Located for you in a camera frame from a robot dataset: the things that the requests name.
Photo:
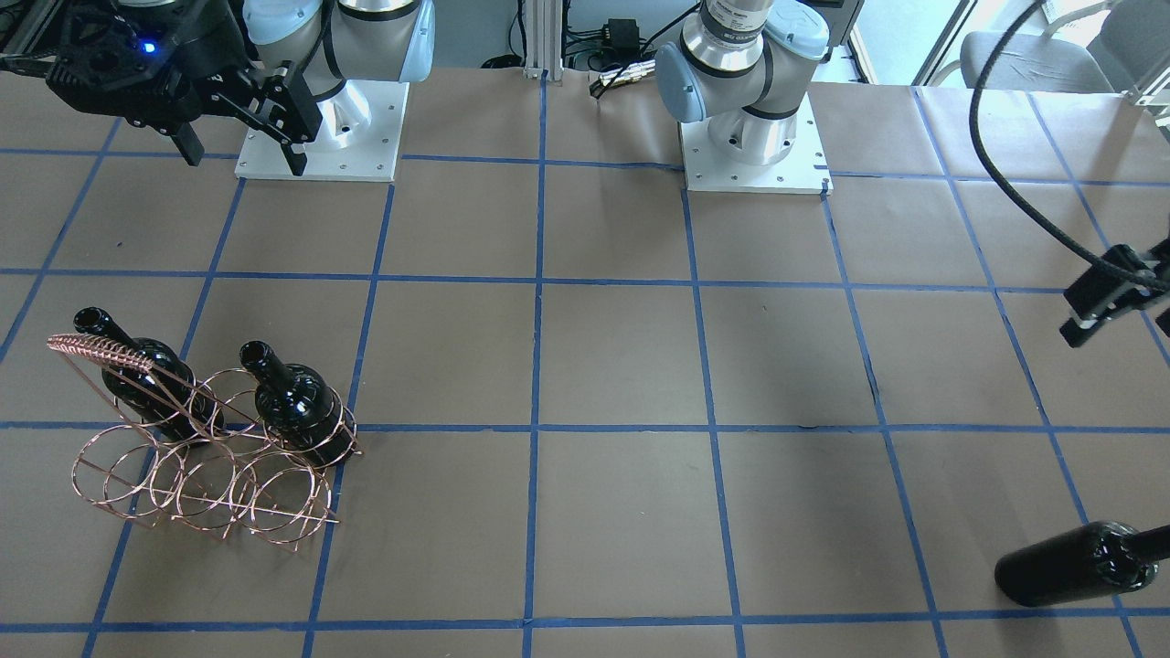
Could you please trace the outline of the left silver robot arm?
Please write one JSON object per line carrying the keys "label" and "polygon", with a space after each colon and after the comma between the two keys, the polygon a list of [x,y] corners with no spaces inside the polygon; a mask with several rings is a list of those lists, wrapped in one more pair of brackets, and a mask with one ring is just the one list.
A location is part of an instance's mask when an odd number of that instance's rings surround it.
{"label": "left silver robot arm", "polygon": [[[1166,241],[1135,251],[1122,244],[1096,255],[1020,196],[986,149],[980,104],[1000,59],[1039,4],[992,37],[973,78],[971,145],[1003,196],[1087,269],[1064,292],[1071,316],[1058,331],[1079,348],[1108,322],[1166,302]],[[654,56],[660,100],[677,121],[686,174],[707,191],[793,191],[784,167],[814,170],[798,137],[815,63],[830,49],[823,16],[798,1],[698,1],[677,18],[676,41]]]}

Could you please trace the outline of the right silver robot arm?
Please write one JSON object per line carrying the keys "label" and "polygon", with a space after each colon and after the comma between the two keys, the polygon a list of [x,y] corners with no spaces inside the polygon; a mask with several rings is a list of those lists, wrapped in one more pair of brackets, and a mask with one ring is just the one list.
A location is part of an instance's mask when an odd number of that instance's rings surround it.
{"label": "right silver robot arm", "polygon": [[191,166],[197,119],[247,128],[246,179],[394,180],[410,84],[433,66],[431,1],[68,1],[58,100],[168,139]]}

